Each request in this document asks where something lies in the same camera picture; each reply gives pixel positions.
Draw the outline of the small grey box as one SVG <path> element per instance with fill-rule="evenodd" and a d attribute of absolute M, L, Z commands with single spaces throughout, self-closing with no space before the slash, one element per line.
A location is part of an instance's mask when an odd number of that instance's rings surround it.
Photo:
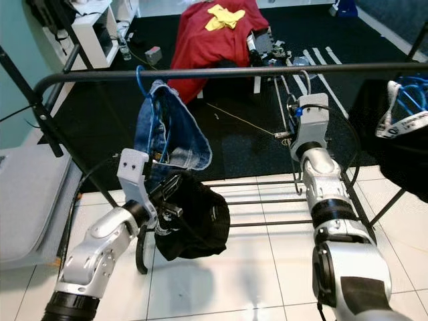
<path fill-rule="evenodd" d="M 146 61 L 150 65 L 157 65 L 163 58 L 162 49 L 159 46 L 153 46 L 144 53 Z"/>

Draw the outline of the red cloth with yellow star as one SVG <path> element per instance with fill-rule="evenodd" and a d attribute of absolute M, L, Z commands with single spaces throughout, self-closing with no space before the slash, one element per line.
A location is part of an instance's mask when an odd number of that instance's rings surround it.
<path fill-rule="evenodd" d="M 209 31 L 205 26 L 215 17 L 209 9 L 217 4 L 230 12 L 243 10 L 245 15 L 238 19 L 234 28 Z M 269 26 L 256 0 L 212 0 L 191 4 L 180 17 L 171 68 L 216 68 L 223 61 L 233 62 L 240 68 L 248 67 L 247 37 Z"/>

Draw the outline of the blue denim shorts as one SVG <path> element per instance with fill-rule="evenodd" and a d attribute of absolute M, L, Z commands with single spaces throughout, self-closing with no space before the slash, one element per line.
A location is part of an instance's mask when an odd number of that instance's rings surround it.
<path fill-rule="evenodd" d="M 144 93 L 135 126 L 134 149 L 156 162 L 201 171 L 212 158 L 210 142 L 177 90 L 154 80 Z"/>

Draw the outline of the white frame table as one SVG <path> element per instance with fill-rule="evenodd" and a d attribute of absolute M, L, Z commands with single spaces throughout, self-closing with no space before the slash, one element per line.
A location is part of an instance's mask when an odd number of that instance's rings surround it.
<path fill-rule="evenodd" d="M 290 62 L 284 59 L 270 59 L 263 62 L 251 62 L 250 67 L 285 67 Z M 235 62 L 221 60 L 214 68 L 237 68 Z M 262 86 L 271 85 L 274 76 L 253 76 L 250 78 L 214 78 L 206 82 L 204 88 L 196 95 L 198 99 L 215 99 L 225 97 L 245 97 L 260 94 Z"/>

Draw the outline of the black mechanical device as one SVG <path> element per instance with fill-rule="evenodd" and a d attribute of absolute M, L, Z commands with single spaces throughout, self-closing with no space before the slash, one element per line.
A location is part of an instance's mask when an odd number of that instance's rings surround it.
<path fill-rule="evenodd" d="M 251 67 L 266 66 L 265 57 L 272 50 L 270 30 L 253 31 L 247 37 L 249 65 Z"/>

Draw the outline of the black printed t-shirt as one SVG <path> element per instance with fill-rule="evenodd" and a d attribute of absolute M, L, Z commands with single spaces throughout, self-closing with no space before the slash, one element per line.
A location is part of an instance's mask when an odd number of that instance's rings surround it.
<path fill-rule="evenodd" d="M 197 180 L 189 171 L 175 169 L 181 175 L 180 189 L 169 202 L 183 209 L 178 221 L 155 225 L 155 245 L 166 260 L 198 259 L 223 253 L 229 237 L 230 212 L 222 195 Z"/>

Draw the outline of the black floor mat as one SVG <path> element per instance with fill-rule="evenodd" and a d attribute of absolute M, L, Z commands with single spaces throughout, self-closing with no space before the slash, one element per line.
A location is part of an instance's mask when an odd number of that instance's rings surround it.
<path fill-rule="evenodd" d="M 344 64 L 403 62 L 399 49 L 368 24 L 375 19 L 407 43 L 428 21 L 428 0 L 358 0 L 360 15 L 333 17 L 329 4 L 274 7 L 260 1 L 275 39 L 296 56 L 319 51 L 329 64 L 330 46 Z M 74 84 L 55 115 L 74 150 L 88 165 L 95 165 L 122 148 L 132 146 L 143 97 L 136 80 Z M 196 99 L 189 108 L 212 150 L 211 164 L 201 172 L 206 180 L 287 174 L 291 158 L 287 147 L 275 140 L 282 121 L 273 86 L 243 97 Z"/>

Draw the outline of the black metal clothes rack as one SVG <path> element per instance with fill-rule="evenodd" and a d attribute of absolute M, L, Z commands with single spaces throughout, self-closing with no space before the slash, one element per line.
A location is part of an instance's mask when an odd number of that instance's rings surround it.
<path fill-rule="evenodd" d="M 417 70 L 428 70 L 428 62 L 367 62 L 366 64 L 332 64 L 332 65 L 315 65 L 315 66 L 287 66 L 287 67 L 257 67 L 257 68 L 191 68 L 190 70 L 122 70 L 122 71 L 77 71 L 66 74 L 50 74 L 37 83 L 37 86 L 30 88 L 24 77 L 19 74 L 15 64 L 11 61 L 6 53 L 1 53 L 0 60 L 3 64 L 11 65 L 13 72 L 10 77 L 15 80 L 15 85 L 21 90 L 22 94 L 30 100 L 30 103 L 15 112 L 0 117 L 0 122 L 4 122 L 13 116 L 18 115 L 21 111 L 30 110 L 34 113 L 36 122 L 45 133 L 45 136 L 51 141 L 56 156 L 62 156 L 58 149 L 59 141 L 63 140 L 62 133 L 58 126 L 53 124 L 51 111 L 47 110 L 48 105 L 56 102 L 57 94 L 52 94 L 47 102 L 42 103 L 43 92 L 52 86 L 61 88 L 65 83 L 71 82 L 116 82 L 126 78 L 153 78 L 156 80 L 167 79 L 214 79 L 214 78 L 244 78 L 250 76 L 285 76 L 285 74 L 333 74 L 340 72 L 411 72 Z"/>

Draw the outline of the black backpack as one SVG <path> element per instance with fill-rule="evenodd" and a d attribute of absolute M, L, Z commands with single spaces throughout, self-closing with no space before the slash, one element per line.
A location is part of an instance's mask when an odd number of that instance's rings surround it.
<path fill-rule="evenodd" d="M 31 14 L 37 21 L 49 30 L 64 30 L 62 19 L 67 19 L 70 13 L 74 17 L 74 9 L 68 11 L 65 0 L 24 0 Z"/>

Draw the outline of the grey cushioned bench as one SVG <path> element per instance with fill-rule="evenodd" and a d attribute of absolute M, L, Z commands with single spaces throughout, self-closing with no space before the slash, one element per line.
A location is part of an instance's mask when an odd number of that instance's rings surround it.
<path fill-rule="evenodd" d="M 29 265 L 39 257 L 67 159 L 51 147 L 22 146 L 6 154 L 0 168 L 0 269 Z"/>

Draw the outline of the blue plastic hanger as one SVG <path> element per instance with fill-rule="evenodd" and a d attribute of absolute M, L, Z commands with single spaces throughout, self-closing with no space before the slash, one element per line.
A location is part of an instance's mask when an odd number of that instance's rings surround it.
<path fill-rule="evenodd" d="M 428 74 L 401 76 L 388 83 L 389 122 L 428 111 Z"/>
<path fill-rule="evenodd" d="M 395 92 L 393 118 L 404 119 L 428 111 L 428 74 L 413 74 L 397 78 L 401 86 Z"/>
<path fill-rule="evenodd" d="M 155 80 L 154 85 L 146 88 L 144 80 L 140 76 L 141 71 L 144 71 L 144 68 L 142 65 L 138 65 L 135 70 L 135 80 L 142 94 L 143 102 L 136 120 L 134 149 L 147 153 L 155 161 L 160 161 L 168 146 L 167 130 L 163 124 L 163 120 L 165 120 L 163 108 L 153 94 L 158 91 L 162 82 Z"/>

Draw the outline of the black shirt with white label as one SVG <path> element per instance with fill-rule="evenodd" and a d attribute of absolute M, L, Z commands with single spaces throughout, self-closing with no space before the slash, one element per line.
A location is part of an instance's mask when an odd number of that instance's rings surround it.
<path fill-rule="evenodd" d="M 348 121 L 381 173 L 428 204 L 428 111 L 389 122 L 388 80 L 365 80 Z"/>

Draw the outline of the white shelf unit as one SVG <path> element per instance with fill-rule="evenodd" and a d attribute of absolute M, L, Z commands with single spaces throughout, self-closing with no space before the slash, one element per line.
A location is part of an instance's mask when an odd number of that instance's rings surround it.
<path fill-rule="evenodd" d="M 120 54 L 120 37 L 126 35 L 134 18 L 140 15 L 140 0 L 65 0 L 68 11 L 74 9 L 70 27 L 76 39 L 72 39 L 66 30 L 52 31 L 48 27 L 42 30 L 58 59 L 64 64 L 74 46 L 80 45 L 80 51 L 88 58 L 86 64 L 82 58 L 76 58 L 73 70 L 84 68 L 109 68 Z"/>

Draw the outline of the blue floor mop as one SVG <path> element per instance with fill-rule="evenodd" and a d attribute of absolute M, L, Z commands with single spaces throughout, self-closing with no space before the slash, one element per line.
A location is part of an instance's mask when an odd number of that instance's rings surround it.
<path fill-rule="evenodd" d="M 333 17 L 358 17 L 356 0 L 334 0 L 329 13 Z"/>

